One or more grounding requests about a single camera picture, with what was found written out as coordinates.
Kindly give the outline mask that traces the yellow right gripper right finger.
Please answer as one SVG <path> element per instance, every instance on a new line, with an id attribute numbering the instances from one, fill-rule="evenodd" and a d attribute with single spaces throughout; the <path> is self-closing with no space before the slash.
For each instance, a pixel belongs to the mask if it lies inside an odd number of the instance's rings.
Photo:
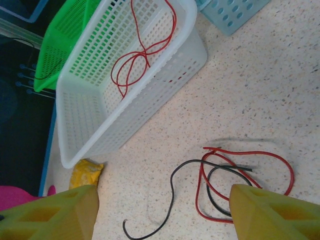
<path id="1" fill-rule="evenodd" d="M 234 184 L 229 208 L 240 240 L 318 240 L 320 206 L 279 193 Z"/>

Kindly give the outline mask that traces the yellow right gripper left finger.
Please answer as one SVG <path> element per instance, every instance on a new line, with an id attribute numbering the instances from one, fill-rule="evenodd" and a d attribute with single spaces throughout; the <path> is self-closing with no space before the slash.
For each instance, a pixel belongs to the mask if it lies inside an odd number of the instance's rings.
<path id="1" fill-rule="evenodd" d="M 95 185 L 83 185 L 1 211 L 2 240 L 90 240 L 99 211 Z"/>

